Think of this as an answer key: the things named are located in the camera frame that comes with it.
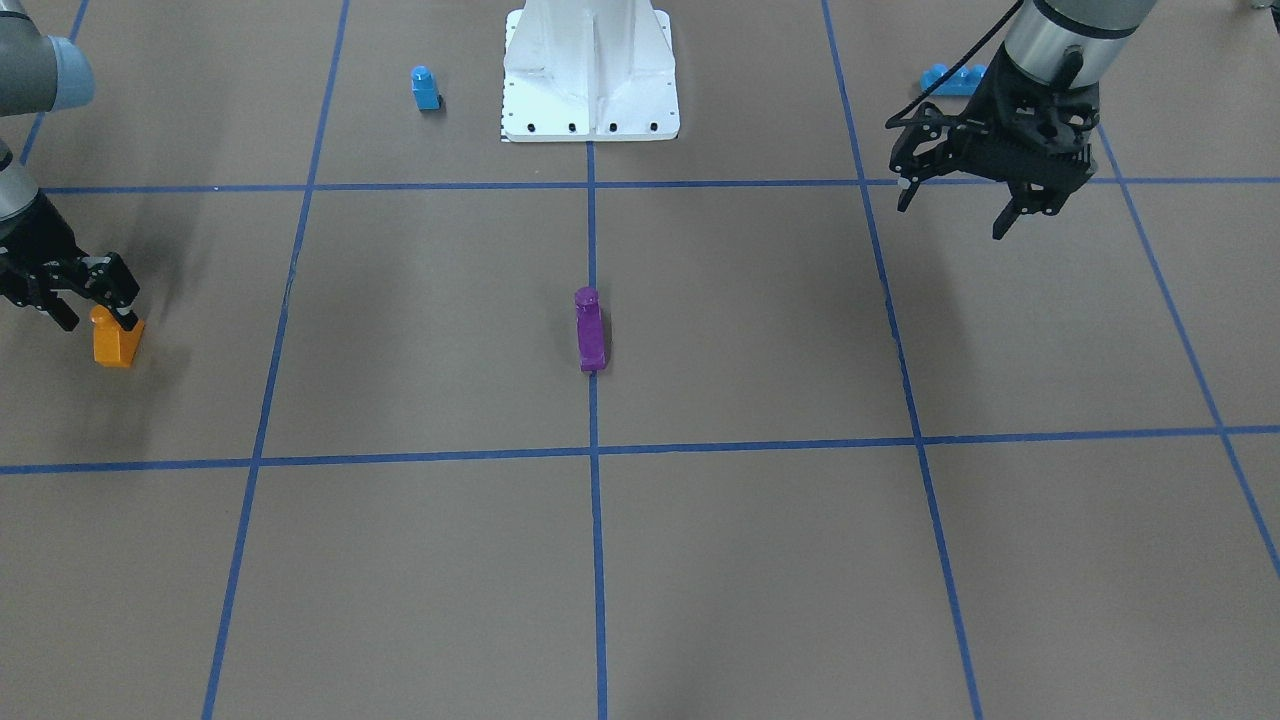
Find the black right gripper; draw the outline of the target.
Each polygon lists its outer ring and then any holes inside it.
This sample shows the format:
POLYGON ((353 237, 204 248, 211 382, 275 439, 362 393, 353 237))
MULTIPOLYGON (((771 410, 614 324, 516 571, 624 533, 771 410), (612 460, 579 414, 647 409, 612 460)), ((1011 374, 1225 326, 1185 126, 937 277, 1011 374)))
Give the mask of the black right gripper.
POLYGON ((35 306, 63 331, 74 331, 81 319, 55 290, 70 290, 108 310, 125 332, 140 316, 134 301, 140 284, 118 252, 87 256, 45 192, 1 222, 1 292, 19 307, 35 306))

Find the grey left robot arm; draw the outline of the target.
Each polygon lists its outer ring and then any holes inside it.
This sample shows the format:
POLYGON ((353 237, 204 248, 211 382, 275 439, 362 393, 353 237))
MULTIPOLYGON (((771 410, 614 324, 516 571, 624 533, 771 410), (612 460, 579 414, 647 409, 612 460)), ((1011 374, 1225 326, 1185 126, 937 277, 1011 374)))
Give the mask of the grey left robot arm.
POLYGON ((948 68, 884 123, 900 133, 890 154, 897 209, 906 211, 927 181, 965 173, 1007 187, 995 240, 1021 217, 1057 215, 1096 173, 1100 82, 1152 9, 1151 1, 1014 3, 961 111, 931 101, 955 77, 948 68))

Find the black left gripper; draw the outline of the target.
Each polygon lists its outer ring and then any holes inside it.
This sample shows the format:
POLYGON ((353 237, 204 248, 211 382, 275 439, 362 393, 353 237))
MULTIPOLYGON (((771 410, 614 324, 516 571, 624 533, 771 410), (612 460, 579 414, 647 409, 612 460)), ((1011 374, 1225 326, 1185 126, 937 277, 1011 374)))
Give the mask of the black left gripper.
POLYGON ((1062 193, 1079 190, 1097 169, 1091 133, 1100 86, 1074 86, 1084 60, 1082 49, 1068 47, 1053 60, 1050 79, 1041 81, 1001 47, 959 115, 918 108, 910 117, 888 118, 886 129, 900 132, 890 151, 897 211, 909 209, 925 181, 965 172, 1004 182, 1010 192, 993 220, 993 240, 1021 217, 1056 214, 1062 193))

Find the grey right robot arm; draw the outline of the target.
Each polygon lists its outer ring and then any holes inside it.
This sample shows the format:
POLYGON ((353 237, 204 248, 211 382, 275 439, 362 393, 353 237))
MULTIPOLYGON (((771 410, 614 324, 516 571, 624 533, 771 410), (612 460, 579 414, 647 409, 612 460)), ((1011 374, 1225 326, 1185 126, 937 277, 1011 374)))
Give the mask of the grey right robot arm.
MULTIPOLYGON (((23 117, 81 108, 95 95, 87 56, 65 37, 42 33, 22 3, 1 4, 1 114, 23 117)), ((61 293, 76 293, 134 331, 140 286, 116 252, 92 256, 15 151, 1 146, 1 292, 64 331, 79 318, 61 293)))

